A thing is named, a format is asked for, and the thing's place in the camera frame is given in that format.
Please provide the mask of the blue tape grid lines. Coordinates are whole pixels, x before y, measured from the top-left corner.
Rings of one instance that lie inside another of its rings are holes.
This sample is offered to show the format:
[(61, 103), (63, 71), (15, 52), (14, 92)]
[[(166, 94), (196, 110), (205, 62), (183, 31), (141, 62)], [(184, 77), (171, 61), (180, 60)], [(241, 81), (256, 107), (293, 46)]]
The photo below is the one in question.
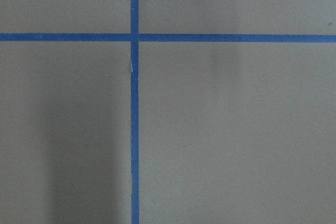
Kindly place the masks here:
[(272, 42), (334, 43), (324, 34), (146, 34), (139, 32), (139, 0), (130, 0), (130, 32), (123, 33), (1, 33), (1, 41), (79, 41), (130, 43), (131, 223), (140, 222), (139, 200), (139, 43), (140, 42)]

